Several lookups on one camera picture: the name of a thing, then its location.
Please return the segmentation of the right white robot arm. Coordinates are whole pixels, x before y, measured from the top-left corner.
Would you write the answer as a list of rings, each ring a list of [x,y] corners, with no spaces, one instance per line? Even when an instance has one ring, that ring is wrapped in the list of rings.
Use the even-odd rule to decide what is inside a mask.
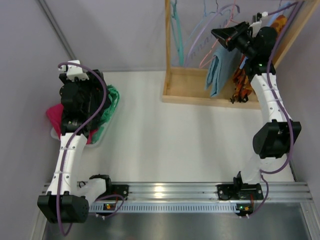
[[[253,33],[248,22],[211,30],[229,52],[237,49],[247,60],[245,74],[253,88],[262,112],[263,127],[253,136],[254,154],[233,181],[237,188],[257,185],[261,176],[284,170],[293,156],[294,144],[302,130],[301,123],[288,114],[277,85],[273,57],[281,34],[271,26]]]

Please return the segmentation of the pink hanger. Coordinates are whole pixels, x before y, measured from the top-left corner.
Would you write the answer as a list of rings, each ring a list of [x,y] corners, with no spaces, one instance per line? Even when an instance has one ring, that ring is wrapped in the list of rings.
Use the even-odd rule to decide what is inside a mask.
[[[229,17],[227,20],[224,21],[224,23],[220,26],[220,28],[226,28],[230,25],[230,23],[237,23],[236,21],[233,20],[234,18],[234,14],[235,14],[235,6],[233,6],[230,10],[229,10]],[[216,45],[218,44],[218,40],[216,39],[215,42],[213,43],[213,45],[211,46],[210,50],[207,52],[207,54],[204,56],[204,58],[201,60],[200,64],[199,64],[199,68],[200,69],[204,69],[206,66],[208,66],[211,61],[215,58],[213,56],[214,54],[214,50],[216,48]]]

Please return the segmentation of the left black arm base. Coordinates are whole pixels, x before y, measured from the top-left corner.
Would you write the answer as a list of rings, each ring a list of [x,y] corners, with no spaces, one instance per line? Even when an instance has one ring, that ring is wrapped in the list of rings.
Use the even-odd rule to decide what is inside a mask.
[[[96,200],[121,200],[122,196],[125,200],[128,198],[129,194],[129,185],[127,184],[109,184],[106,187],[106,191],[100,194]]]

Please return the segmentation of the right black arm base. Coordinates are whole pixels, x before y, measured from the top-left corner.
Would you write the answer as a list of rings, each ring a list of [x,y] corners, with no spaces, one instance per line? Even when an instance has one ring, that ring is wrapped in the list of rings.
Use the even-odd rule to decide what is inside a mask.
[[[222,201],[228,200],[263,200],[264,195],[261,185],[244,184],[235,186],[234,184],[219,184],[217,186],[218,199]]]

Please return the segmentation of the light blue trousers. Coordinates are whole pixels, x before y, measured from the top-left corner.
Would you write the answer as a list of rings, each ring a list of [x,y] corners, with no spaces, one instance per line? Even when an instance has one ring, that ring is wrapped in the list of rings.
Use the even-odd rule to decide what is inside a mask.
[[[213,57],[205,80],[205,89],[211,87],[210,97],[216,97],[233,76],[240,64],[242,54],[237,49],[228,51],[220,46],[214,52]]]

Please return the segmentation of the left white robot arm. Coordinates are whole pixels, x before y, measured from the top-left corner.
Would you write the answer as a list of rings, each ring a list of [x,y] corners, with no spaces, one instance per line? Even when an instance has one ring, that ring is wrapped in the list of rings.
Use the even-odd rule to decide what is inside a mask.
[[[96,174],[83,187],[78,185],[80,161],[85,146],[93,144],[106,120],[104,114],[113,107],[112,96],[103,74],[94,69],[76,76],[61,73],[59,90],[60,149],[51,183],[37,206],[52,224],[84,223],[90,205],[105,196],[110,178]]]

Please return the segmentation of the black trousers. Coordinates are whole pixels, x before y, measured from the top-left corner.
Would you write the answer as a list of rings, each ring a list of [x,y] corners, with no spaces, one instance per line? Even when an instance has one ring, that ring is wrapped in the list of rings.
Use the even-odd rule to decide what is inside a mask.
[[[111,100],[109,98],[110,91],[108,90],[108,87],[107,87],[107,84],[104,80],[103,74],[98,69],[94,69],[93,71],[102,79],[102,83],[91,72],[89,72],[89,71],[86,72],[86,74],[89,77],[89,80],[86,80],[84,83],[85,83],[86,89],[88,90],[88,93],[90,96],[88,117],[91,117],[97,111],[99,106],[101,105],[102,100],[103,100],[103,96],[104,96],[103,87],[105,87],[106,99],[104,101],[104,105],[101,108],[101,110],[86,125],[86,127],[88,127],[90,132],[99,128],[99,126],[102,122],[102,115],[103,115],[104,111],[108,107],[111,106]]]

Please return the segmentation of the lilac hanger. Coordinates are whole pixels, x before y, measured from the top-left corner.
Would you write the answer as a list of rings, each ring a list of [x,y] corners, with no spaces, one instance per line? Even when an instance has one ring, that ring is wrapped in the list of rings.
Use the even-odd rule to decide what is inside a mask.
[[[215,11],[216,9],[208,9],[208,1],[206,1],[206,11],[211,12]],[[204,58],[204,56],[208,53],[213,43],[216,41],[213,35],[210,33],[211,28],[217,27],[221,28],[221,25],[229,18],[230,15],[230,9],[235,6],[234,10],[234,17],[233,20],[236,22],[235,18],[241,13],[241,8],[238,5],[237,0],[218,0],[219,3],[219,12],[220,14],[207,26],[207,28],[204,30],[203,34],[199,38],[198,42],[195,44],[195,47],[192,51],[192,55],[190,56],[190,59],[188,61],[187,67],[199,67],[199,64],[201,60]],[[196,37],[198,34],[196,33],[192,39],[189,39],[189,36],[187,37],[187,40],[184,41],[184,59],[186,58],[186,55],[190,49],[190,46],[192,45],[194,41],[194,37]]]

